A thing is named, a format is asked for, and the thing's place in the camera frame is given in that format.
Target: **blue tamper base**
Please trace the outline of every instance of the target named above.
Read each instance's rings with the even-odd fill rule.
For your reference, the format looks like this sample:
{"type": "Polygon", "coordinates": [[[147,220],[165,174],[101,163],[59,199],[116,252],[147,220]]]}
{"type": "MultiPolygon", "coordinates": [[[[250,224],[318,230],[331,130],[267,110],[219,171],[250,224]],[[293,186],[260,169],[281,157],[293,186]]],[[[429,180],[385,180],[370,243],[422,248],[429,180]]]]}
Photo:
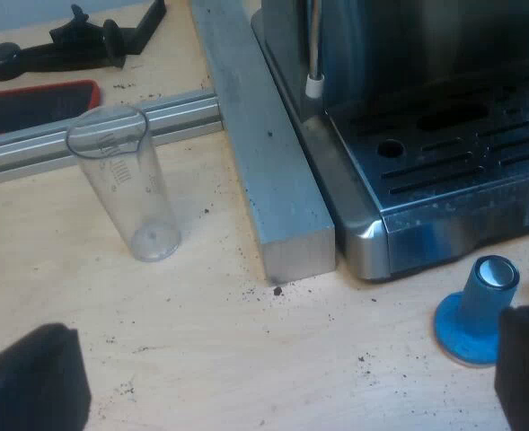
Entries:
{"type": "Polygon", "coordinates": [[[438,305],[434,330],[440,346],[474,366],[496,364],[498,317],[511,304],[519,283],[516,267],[500,256],[480,258],[463,290],[438,305]]]}

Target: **stainless steel espresso machine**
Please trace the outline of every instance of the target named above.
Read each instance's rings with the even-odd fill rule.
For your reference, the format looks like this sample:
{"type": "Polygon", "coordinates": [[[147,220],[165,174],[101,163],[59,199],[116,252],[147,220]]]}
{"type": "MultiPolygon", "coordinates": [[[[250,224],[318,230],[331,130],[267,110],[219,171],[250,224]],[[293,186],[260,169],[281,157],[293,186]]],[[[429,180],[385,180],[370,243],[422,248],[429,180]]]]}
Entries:
{"type": "Polygon", "coordinates": [[[529,232],[529,0],[262,0],[252,28],[358,277],[529,232]]]}

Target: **drip tray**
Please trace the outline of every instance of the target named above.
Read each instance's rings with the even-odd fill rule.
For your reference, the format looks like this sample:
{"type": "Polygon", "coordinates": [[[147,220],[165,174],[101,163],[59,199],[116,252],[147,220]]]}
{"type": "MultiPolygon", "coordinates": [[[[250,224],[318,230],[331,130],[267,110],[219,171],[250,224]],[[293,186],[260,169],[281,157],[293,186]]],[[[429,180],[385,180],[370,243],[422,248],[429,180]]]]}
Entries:
{"type": "Polygon", "coordinates": [[[529,67],[328,114],[384,223],[391,274],[529,228],[529,67]]]}

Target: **drip tray grate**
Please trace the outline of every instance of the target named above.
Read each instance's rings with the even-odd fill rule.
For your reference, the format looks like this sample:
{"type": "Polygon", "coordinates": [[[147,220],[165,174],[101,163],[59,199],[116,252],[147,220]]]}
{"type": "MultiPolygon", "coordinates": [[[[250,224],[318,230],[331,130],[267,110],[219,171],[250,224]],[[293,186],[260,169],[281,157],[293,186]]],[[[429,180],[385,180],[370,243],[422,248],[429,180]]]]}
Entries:
{"type": "Polygon", "coordinates": [[[529,176],[529,71],[329,110],[379,210],[529,176]]]}

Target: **drip tray hole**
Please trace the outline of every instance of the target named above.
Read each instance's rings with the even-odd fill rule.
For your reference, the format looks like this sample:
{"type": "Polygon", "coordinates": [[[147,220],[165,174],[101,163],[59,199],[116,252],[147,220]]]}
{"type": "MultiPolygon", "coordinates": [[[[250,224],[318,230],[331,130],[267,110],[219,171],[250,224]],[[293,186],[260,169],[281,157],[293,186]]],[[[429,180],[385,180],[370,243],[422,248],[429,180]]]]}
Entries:
{"type": "Polygon", "coordinates": [[[404,154],[404,145],[395,139],[386,139],[378,146],[378,154],[386,159],[395,159],[404,154]]]}
{"type": "Polygon", "coordinates": [[[488,108],[481,103],[458,103],[446,110],[440,110],[420,118],[418,128],[426,132],[434,132],[477,119],[485,119],[488,115],[488,108]]]}

